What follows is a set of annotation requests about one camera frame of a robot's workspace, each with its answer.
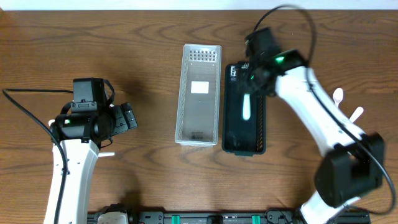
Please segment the white plastic fork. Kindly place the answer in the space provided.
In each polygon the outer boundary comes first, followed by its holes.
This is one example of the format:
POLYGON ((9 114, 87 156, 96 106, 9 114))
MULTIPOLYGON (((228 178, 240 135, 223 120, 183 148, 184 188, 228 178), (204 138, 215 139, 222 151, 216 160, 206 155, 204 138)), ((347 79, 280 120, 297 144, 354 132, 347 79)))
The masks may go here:
POLYGON ((244 94, 243 96, 243 109, 242 109, 243 120, 248 121, 251 117, 251 96, 250 94, 244 94))

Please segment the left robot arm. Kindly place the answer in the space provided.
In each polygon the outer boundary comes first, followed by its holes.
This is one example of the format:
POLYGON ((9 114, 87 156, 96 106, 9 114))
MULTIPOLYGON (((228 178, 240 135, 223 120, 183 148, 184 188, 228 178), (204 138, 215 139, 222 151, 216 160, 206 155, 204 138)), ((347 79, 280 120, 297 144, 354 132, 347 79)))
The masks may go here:
POLYGON ((53 176, 45 223, 87 223, 91 181, 98 158, 114 156, 101 152, 92 137, 72 138, 53 147, 53 176))

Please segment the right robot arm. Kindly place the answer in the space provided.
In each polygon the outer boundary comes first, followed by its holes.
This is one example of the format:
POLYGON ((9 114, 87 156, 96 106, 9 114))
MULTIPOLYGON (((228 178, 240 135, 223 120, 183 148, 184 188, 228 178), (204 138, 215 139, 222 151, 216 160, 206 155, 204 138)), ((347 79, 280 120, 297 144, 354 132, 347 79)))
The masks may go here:
POLYGON ((316 191, 299 209, 303 223, 327 223, 381 187, 388 174, 384 140, 367 135, 334 104, 298 50, 248 53, 237 72, 245 93, 278 96, 296 113, 315 140, 322 162, 316 191))

